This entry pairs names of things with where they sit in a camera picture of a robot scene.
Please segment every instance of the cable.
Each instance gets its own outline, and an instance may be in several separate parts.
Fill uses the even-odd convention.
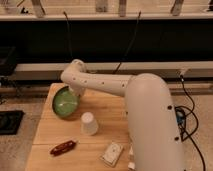
[[[186,107],[186,106],[177,106],[177,107],[175,107],[176,113],[177,113],[177,109],[182,109],[182,110],[183,110],[183,108],[184,108],[184,109],[187,109],[188,111],[191,111],[191,109],[189,109],[189,108]],[[186,130],[186,121],[187,121],[187,117],[190,116],[191,114],[192,114],[192,116],[193,116],[194,119],[195,119],[196,126],[195,126],[195,128],[191,131],[191,133],[189,133],[190,136],[192,136],[192,135],[198,130],[198,127],[199,127],[199,120],[198,120],[198,118],[197,118],[197,116],[196,116],[196,114],[195,114],[194,112],[190,113],[189,115],[183,114],[184,117],[182,118],[182,119],[184,120],[183,128],[184,128],[184,130]],[[184,138],[183,135],[184,135],[184,132],[181,132],[181,139],[182,139],[182,141],[185,141],[185,140],[187,140],[187,139],[189,138],[188,136],[186,136],[186,137]]]
[[[25,0],[22,0],[21,2],[19,2],[16,7],[19,7],[21,4],[23,4],[25,2]]]
[[[70,24],[69,24],[69,18],[67,16],[67,13],[64,11],[63,14],[66,17],[66,21],[67,21],[67,41],[68,41],[68,48],[69,48],[69,53],[71,56],[71,59],[73,59],[73,52],[72,52],[72,41],[71,41],[71,28],[70,28]]]
[[[139,21],[140,21],[140,18],[141,18],[141,11],[138,13],[138,17],[137,17],[137,22],[136,22],[136,25],[135,25],[135,29],[134,29],[134,33],[133,33],[133,36],[132,36],[132,39],[131,41],[129,42],[129,45],[126,49],[126,52],[124,54],[124,57],[121,59],[121,61],[119,62],[118,66],[116,67],[116,69],[113,71],[113,74],[116,74],[121,66],[121,64],[125,61],[127,55],[129,54],[129,51],[131,50],[134,42],[135,42],[135,38],[136,38],[136,35],[137,35],[137,31],[138,31],[138,24],[139,24]]]
[[[194,102],[194,100],[192,99],[192,97],[189,95],[189,93],[186,91],[186,89],[185,89],[185,85],[184,85],[184,77],[183,77],[183,75],[180,75],[180,80],[181,80],[181,84],[182,84],[182,88],[183,88],[183,91],[184,91],[184,93],[186,94],[186,96],[190,99],[190,101],[192,102],[192,109],[190,109],[190,112],[187,114],[187,115],[189,115],[189,114],[191,114],[193,111],[194,111],[194,109],[195,109],[195,102]]]
[[[203,165],[203,171],[206,171],[206,163],[205,163],[205,159],[203,157],[203,154],[201,153],[198,145],[195,143],[194,139],[192,138],[192,136],[180,125],[180,128],[183,129],[183,131],[187,134],[187,136],[189,137],[189,139],[191,140],[192,144],[194,145],[194,147],[196,148],[197,152],[200,155],[201,161],[202,161],[202,165]]]

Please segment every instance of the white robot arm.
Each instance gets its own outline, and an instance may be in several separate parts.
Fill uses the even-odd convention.
[[[160,77],[85,72],[85,64],[74,60],[61,79],[76,95],[91,88],[125,97],[137,171],[186,171],[172,98]]]

